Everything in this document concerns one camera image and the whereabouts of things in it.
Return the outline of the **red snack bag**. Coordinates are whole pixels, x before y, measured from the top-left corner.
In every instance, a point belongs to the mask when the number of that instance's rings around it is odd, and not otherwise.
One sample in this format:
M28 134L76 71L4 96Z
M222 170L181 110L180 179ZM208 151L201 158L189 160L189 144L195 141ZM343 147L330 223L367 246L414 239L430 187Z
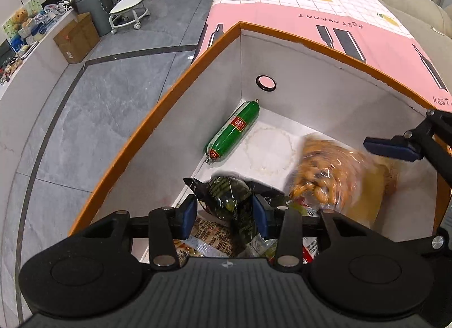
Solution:
M303 263L312 263L318 253L317 238L303 238Z

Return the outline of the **brown cracker snack bag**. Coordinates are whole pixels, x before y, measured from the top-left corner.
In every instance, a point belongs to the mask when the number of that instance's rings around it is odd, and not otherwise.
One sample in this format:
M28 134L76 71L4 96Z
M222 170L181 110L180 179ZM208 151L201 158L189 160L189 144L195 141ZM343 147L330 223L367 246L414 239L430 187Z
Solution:
M181 267L189 258L234 258L243 251L227 226L201 216L196 217L190 232L186 226L176 225L171 236Z

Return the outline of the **dark green pickle packet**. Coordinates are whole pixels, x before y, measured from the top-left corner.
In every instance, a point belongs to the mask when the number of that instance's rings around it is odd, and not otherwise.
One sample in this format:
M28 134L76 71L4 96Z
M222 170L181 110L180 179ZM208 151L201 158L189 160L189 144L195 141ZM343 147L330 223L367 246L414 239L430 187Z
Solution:
M231 236L242 248L257 234L253 216L253 196L284 196L278 189L232 175L215 175L207 182L185 177L185 185L195 194L204 211L229 226Z

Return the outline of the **peanut snack bag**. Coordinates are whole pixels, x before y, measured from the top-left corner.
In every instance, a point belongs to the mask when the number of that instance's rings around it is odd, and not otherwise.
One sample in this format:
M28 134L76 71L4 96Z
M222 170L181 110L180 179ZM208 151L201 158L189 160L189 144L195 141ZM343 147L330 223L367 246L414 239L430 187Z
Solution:
M386 163L334 140L310 135L304 140L289 196L304 206L332 209L371 228L390 175Z

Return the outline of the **green sausage stick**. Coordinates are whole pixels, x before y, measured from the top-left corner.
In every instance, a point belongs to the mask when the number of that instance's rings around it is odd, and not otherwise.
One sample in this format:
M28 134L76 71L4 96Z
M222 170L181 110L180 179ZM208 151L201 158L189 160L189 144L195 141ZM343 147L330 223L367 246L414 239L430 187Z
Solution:
M259 101L242 103L207 143L205 162L212 164L224 160L251 129L259 114Z

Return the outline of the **green peas snack bag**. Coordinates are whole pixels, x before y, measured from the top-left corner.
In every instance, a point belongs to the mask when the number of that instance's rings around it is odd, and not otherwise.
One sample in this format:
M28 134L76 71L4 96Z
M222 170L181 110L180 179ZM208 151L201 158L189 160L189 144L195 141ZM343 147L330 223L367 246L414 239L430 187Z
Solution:
M272 261L276 254L278 245L277 239L264 239L260 234L257 234L245 249L238 255L238 258L265 258L267 261Z

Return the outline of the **orange cardboard box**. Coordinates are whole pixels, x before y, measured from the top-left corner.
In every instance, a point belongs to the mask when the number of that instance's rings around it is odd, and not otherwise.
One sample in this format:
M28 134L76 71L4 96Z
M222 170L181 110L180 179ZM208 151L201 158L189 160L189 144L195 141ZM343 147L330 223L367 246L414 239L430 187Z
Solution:
M343 206L395 242L433 236L450 191L426 160L367 153L367 137L419 124L451 96L404 82L327 46L240 22L208 48L148 114L87 201L73 232L125 209L182 204L200 182L289 193L306 144L343 147L355 167Z

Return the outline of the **beige sofa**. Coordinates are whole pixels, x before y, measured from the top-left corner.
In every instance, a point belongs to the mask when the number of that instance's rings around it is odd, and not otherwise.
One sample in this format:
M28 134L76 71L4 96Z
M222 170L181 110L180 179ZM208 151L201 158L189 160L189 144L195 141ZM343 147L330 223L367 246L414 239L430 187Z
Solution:
M379 0L407 28L451 88L451 6L432 0Z

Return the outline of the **patterned pink white tablecloth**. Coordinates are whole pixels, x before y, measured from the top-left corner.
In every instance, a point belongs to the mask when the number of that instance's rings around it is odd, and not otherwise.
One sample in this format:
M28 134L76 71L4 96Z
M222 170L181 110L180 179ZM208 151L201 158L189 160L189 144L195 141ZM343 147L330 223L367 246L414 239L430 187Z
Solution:
M384 0L213 0L198 46L206 51L246 22L312 40L400 82L434 108L451 110L451 22L429 4L429 23Z

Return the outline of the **brown cardboard carton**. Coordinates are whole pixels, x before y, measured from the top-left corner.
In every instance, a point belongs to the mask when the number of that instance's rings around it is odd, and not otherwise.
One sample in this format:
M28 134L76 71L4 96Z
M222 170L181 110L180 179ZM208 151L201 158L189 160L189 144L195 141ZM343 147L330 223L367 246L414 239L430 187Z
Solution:
M54 41L69 64L81 62L100 42L90 13L77 15L55 37Z

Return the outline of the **white round stool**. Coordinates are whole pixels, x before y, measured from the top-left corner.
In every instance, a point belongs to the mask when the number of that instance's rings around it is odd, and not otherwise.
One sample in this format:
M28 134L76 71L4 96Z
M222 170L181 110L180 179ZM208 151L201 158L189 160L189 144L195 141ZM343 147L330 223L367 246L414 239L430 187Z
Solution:
M132 26L134 30L140 30L142 19L150 15L150 11L145 6L144 1L120 0L117 2L110 10L110 32L114 35L119 29L128 26Z

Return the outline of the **grey plant pot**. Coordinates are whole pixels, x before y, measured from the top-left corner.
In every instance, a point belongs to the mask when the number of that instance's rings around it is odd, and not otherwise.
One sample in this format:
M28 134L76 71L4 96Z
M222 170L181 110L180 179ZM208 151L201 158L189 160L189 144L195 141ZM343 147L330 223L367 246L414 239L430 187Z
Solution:
M90 13L99 36L111 31L109 18L113 0L71 0L71 5L79 14Z

